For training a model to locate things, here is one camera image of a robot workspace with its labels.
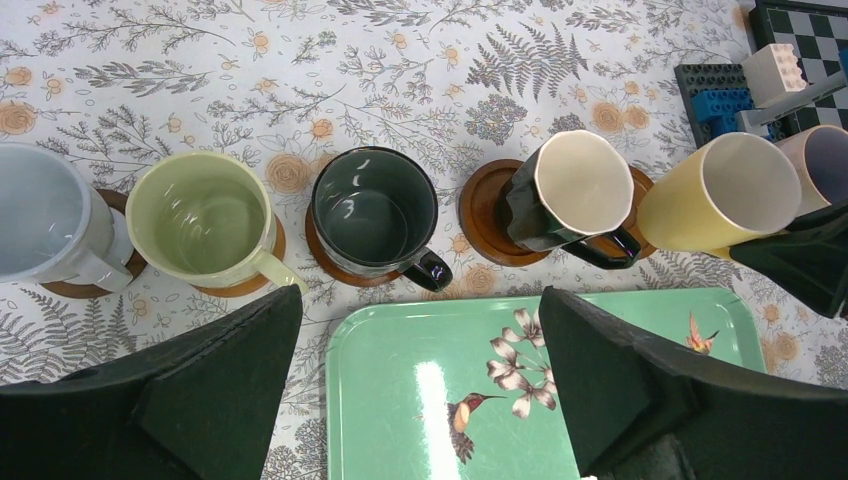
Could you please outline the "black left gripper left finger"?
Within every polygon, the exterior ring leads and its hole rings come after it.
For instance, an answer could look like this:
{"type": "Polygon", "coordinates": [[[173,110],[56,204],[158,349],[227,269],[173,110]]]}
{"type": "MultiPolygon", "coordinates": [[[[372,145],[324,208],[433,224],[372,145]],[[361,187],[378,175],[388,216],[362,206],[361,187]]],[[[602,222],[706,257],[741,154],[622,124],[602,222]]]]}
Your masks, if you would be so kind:
{"type": "Polygon", "coordinates": [[[283,287],[52,383],[1,390],[5,479],[257,479],[303,315],[283,287]]]}

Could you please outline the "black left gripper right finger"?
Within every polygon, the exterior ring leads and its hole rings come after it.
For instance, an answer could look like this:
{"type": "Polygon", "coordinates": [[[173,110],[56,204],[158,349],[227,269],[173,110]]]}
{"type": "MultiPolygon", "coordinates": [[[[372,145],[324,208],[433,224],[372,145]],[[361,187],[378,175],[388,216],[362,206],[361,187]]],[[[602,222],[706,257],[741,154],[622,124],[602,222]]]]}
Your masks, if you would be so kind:
{"type": "Polygon", "coordinates": [[[845,391],[698,354],[554,287],[539,312],[581,475],[846,477],[845,391]]]}

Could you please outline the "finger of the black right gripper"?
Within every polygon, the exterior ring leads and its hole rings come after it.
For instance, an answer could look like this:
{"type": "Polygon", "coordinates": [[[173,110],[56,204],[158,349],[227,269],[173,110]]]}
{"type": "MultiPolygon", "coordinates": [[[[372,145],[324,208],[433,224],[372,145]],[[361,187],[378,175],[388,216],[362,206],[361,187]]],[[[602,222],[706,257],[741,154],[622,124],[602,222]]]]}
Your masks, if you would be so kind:
{"type": "Polygon", "coordinates": [[[815,313],[847,317],[847,203],[804,214],[785,231],[729,248],[815,313]]]}

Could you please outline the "yellow mug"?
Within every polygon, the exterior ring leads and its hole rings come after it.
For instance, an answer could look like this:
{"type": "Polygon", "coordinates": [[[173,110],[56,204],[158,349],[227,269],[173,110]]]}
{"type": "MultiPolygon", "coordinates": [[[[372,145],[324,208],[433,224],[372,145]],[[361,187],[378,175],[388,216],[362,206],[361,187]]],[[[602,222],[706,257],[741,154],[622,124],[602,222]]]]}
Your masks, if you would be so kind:
{"type": "Polygon", "coordinates": [[[637,225],[658,249],[724,250],[783,230],[802,200],[798,174],[773,143],[723,134],[679,162],[644,197],[637,225]]]}

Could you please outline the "pink iridescent mug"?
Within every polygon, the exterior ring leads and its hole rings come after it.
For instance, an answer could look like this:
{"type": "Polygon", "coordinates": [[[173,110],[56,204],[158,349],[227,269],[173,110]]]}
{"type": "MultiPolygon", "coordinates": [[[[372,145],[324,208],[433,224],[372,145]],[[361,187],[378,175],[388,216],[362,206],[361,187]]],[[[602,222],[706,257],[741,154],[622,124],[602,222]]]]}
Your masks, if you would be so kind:
{"type": "Polygon", "coordinates": [[[776,143],[792,162],[801,185],[797,215],[847,200],[847,131],[818,125],[776,143]]]}

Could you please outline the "light brown wooden coaster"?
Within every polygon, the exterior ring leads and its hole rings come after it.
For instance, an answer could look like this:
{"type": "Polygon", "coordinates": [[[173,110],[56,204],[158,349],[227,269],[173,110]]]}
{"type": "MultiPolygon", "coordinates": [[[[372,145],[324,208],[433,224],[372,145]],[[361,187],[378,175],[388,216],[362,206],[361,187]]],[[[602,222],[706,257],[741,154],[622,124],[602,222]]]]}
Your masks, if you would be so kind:
{"type": "Polygon", "coordinates": [[[277,216],[275,218],[275,239],[270,252],[259,251],[251,266],[256,267],[258,273],[253,277],[227,287],[211,288],[195,286],[197,290],[207,295],[234,298],[241,297],[258,291],[270,282],[269,274],[280,273],[283,267],[282,260],[286,249],[286,239],[283,226],[277,216]]]}

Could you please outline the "pale green mug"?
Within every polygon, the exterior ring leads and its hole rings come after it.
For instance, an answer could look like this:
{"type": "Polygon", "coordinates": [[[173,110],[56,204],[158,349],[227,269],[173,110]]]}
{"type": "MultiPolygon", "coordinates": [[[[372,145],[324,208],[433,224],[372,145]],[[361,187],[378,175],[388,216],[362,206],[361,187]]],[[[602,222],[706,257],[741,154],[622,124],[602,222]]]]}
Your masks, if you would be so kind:
{"type": "MultiPolygon", "coordinates": [[[[131,190],[125,215],[132,244],[148,264],[194,288],[232,286],[256,275],[251,264],[259,251],[271,251],[277,216],[250,167],[208,151],[156,163],[131,190]]],[[[282,264],[269,283],[307,292],[306,282],[282,264]]]]}

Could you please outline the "dark brown wooden coaster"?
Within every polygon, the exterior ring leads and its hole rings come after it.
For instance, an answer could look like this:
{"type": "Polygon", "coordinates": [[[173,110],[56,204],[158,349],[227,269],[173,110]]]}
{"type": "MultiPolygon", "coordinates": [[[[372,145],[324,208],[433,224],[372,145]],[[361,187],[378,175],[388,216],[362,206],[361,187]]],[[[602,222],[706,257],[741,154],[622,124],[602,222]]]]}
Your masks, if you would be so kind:
{"type": "MultiPolygon", "coordinates": [[[[145,270],[148,262],[133,247],[127,233],[125,208],[128,196],[109,189],[98,189],[97,192],[111,209],[115,223],[115,239],[110,252],[124,262],[124,267],[136,280],[145,270]]],[[[96,283],[85,283],[81,276],[65,281],[41,283],[40,286],[53,294],[71,299],[91,299],[112,294],[112,291],[96,283]]]]}

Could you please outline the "light blue mug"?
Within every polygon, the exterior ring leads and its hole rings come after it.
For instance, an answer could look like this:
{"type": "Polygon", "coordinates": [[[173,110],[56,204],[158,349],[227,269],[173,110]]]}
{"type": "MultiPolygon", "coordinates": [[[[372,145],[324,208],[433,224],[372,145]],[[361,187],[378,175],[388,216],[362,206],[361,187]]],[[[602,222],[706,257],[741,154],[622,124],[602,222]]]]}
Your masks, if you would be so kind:
{"type": "Polygon", "coordinates": [[[74,165],[47,149],[1,144],[1,281],[77,276],[118,292],[133,280],[110,252],[112,212],[74,165]]]}

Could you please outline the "cream black mug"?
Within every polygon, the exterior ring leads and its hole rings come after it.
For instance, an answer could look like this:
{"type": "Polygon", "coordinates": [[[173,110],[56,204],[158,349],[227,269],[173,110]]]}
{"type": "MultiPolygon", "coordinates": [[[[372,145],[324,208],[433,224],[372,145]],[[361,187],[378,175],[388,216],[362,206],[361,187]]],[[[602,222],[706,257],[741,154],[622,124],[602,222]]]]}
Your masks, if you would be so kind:
{"type": "Polygon", "coordinates": [[[624,223],[635,190],[625,159],[587,130],[558,132],[505,186],[505,230],[518,246],[561,248],[605,270],[631,267],[641,253],[624,223]]]}

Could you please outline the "dark green mug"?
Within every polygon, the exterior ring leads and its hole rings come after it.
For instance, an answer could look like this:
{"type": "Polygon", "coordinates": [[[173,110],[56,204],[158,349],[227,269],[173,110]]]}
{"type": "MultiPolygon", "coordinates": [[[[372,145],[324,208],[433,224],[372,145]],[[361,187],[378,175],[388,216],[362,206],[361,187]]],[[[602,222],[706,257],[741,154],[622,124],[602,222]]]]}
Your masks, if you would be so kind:
{"type": "Polygon", "coordinates": [[[338,154],[318,174],[308,209],[324,251],[346,272],[398,272],[431,292],[453,280],[428,247],[438,223],[435,188],[400,152],[366,146],[338,154]]]}

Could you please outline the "grey toy brick piece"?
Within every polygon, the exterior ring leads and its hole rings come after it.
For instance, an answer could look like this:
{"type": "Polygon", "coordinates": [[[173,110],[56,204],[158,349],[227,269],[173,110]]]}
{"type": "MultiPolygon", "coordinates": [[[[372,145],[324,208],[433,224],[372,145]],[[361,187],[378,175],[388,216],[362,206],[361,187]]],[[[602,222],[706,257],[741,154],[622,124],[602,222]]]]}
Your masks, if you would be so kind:
{"type": "Polygon", "coordinates": [[[745,132],[761,137],[769,134],[768,125],[780,118],[798,111],[809,104],[832,96],[847,87],[847,73],[834,73],[803,90],[789,92],[777,100],[761,106],[754,102],[755,108],[743,110],[735,115],[737,127],[745,132]]]}

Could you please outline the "blue toy brick block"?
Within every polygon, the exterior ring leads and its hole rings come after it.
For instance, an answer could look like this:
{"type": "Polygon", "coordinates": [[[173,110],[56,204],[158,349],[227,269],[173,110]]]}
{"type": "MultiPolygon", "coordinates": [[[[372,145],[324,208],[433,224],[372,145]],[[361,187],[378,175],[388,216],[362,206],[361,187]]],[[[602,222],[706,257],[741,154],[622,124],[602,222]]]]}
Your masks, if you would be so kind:
{"type": "Polygon", "coordinates": [[[696,125],[707,143],[717,136],[741,132],[737,114],[754,109],[748,88],[703,90],[691,99],[696,125]]]}

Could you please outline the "green floral tray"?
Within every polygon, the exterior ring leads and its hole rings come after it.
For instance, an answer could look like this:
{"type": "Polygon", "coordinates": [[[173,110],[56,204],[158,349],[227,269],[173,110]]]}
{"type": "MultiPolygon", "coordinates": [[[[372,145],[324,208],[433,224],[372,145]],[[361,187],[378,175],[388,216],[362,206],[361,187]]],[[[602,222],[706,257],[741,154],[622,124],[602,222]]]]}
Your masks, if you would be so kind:
{"type": "Polygon", "coordinates": [[[575,479],[559,408],[505,390],[500,374],[547,380],[545,347],[515,312],[539,298],[374,305],[349,315],[326,357],[332,479],[575,479]]]}

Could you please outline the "white toy brick block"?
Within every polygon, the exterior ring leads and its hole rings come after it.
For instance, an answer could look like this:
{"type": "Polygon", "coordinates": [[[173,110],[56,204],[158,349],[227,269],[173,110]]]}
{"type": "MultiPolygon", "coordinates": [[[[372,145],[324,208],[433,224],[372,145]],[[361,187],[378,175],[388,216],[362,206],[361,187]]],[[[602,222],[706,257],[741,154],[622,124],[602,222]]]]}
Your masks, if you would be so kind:
{"type": "Polygon", "coordinates": [[[750,96],[758,109],[770,107],[808,86],[802,77],[792,44],[768,44],[740,65],[750,96]]]}

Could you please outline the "grey toy brick baseplate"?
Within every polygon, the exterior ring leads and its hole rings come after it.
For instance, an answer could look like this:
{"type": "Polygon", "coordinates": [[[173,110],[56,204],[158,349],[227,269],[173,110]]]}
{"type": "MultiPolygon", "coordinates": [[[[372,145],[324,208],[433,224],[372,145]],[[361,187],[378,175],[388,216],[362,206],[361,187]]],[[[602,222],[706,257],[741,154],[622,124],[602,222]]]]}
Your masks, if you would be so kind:
{"type": "Polygon", "coordinates": [[[735,64],[681,64],[674,74],[698,146],[744,131],[742,113],[756,116],[810,87],[791,54],[735,64]]]}

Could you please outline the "black white chessboard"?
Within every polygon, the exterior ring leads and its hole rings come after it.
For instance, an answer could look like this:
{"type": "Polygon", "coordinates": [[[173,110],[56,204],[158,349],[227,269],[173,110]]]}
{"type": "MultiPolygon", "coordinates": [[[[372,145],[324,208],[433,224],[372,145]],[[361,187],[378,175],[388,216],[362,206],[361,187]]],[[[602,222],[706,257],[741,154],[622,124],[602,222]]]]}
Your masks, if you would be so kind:
{"type": "MultiPolygon", "coordinates": [[[[847,3],[836,1],[757,1],[749,22],[758,49],[770,43],[794,47],[802,77],[810,84],[840,73],[839,53],[847,48],[847,3]]],[[[847,91],[810,104],[780,120],[780,129],[791,136],[828,124],[847,127],[847,91]]]]}

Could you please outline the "floral tablecloth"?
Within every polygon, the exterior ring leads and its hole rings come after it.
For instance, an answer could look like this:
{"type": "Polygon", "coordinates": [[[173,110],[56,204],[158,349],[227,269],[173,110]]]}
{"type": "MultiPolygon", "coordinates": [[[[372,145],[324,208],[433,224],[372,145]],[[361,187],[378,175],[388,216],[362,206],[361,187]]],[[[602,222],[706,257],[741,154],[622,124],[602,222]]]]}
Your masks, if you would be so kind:
{"type": "Polygon", "coordinates": [[[381,145],[417,160],[441,203],[432,244],[448,299],[722,286],[750,306],[774,375],[847,384],[847,324],[705,255],[658,252],[606,272],[557,251],[513,269],[463,235],[456,200],[477,167],[551,134],[605,137],[652,178],[694,150],[673,69],[750,52],[745,1],[5,1],[1,137],[46,147],[126,192],[156,161],[203,149],[252,167],[309,283],[266,479],[323,479],[324,352],[374,303],[428,300],[406,280],[359,289],[312,259],[303,218],[336,153],[381,145]]]}

